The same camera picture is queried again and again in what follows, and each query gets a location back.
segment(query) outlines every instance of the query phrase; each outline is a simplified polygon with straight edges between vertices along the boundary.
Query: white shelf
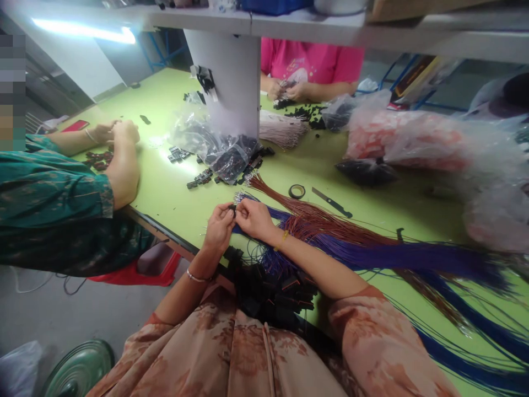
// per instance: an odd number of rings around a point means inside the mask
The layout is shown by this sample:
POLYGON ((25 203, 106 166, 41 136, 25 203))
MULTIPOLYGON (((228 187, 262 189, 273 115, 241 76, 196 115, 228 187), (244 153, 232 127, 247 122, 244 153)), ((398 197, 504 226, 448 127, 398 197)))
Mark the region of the white shelf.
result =
POLYGON ((77 20, 84 23, 206 30, 268 36, 335 45, 352 45, 396 52, 424 53, 488 61, 529 64, 529 7, 483 7, 429 15, 420 23, 369 24, 364 14, 325 17, 302 9, 280 17, 249 13, 217 13, 209 9, 165 9, 133 6, 106 10, 9 0, 24 4, 34 18, 77 20))
MULTIPOLYGON (((529 63, 529 8, 524 13, 509 13, 509 20, 516 17, 517 26, 526 31, 467 30, 463 26, 473 24, 472 18, 450 17, 450 14, 431 15, 415 26, 402 23, 365 25, 364 14, 347 17, 323 17, 302 9, 280 17, 254 15, 252 35, 269 36, 276 39, 327 42, 335 45, 352 45, 431 55, 474 58, 488 61, 529 63)), ((485 20, 498 18, 490 14, 481 15, 482 28, 485 20)))

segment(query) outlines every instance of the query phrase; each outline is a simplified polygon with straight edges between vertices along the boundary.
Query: blue container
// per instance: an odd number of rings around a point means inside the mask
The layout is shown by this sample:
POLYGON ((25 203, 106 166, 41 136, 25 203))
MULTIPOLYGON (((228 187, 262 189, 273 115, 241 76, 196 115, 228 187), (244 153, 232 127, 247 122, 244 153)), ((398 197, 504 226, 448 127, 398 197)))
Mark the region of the blue container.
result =
POLYGON ((241 0, 244 11, 266 15, 283 15, 314 5, 314 0, 241 0))

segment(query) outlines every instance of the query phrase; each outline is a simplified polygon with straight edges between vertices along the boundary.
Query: ceiling light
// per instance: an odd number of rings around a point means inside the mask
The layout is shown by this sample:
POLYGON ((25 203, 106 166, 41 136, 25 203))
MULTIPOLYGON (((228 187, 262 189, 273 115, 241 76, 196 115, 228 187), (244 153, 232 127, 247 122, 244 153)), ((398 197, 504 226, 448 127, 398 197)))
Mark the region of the ceiling light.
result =
POLYGON ((32 18, 32 20, 39 28, 69 36, 96 37, 98 39, 117 41, 126 44, 134 44, 136 42, 136 38, 129 28, 123 27, 121 28, 122 33, 117 33, 108 30, 91 28, 89 26, 72 22, 35 18, 32 18))

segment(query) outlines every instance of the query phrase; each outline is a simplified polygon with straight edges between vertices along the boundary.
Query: hand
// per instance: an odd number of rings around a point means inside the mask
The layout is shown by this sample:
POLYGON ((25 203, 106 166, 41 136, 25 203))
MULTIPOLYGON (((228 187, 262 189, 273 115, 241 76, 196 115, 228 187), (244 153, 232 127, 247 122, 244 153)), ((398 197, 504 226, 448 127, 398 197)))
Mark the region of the hand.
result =
POLYGON ((291 88, 287 88, 287 97, 295 102, 306 102, 309 100, 310 83, 298 83, 291 88))
POLYGON ((268 83, 268 98, 271 101, 278 99, 283 95, 285 89, 281 87, 281 80, 271 78, 268 83))
POLYGON ((124 120, 118 122, 112 128, 114 137, 118 139, 127 139, 134 143, 139 142, 138 126, 132 122, 132 120, 124 120))
POLYGON ((281 239, 284 233, 272 222, 266 205, 247 198, 237 206, 235 222, 246 234, 268 245, 276 246, 277 236, 281 239))
POLYGON ((222 255, 230 245, 231 231, 235 226, 235 214, 228 206, 233 203, 219 204, 208 220, 208 229, 202 249, 215 251, 222 255))
POLYGON ((108 123, 97 124, 94 128, 89 128, 88 132, 98 143, 105 144, 114 140, 112 128, 118 122, 119 120, 112 120, 108 123))

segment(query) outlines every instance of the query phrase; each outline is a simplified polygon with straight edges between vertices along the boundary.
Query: red phone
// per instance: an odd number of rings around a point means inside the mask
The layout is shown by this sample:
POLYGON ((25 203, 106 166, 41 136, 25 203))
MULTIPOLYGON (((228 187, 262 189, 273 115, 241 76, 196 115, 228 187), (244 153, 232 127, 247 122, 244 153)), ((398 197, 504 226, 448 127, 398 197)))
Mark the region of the red phone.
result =
POLYGON ((87 121, 77 120, 74 124, 70 125, 70 127, 65 128, 64 130, 62 130, 62 132, 80 131, 80 130, 85 129, 89 125, 90 125, 90 123, 87 122, 87 121))

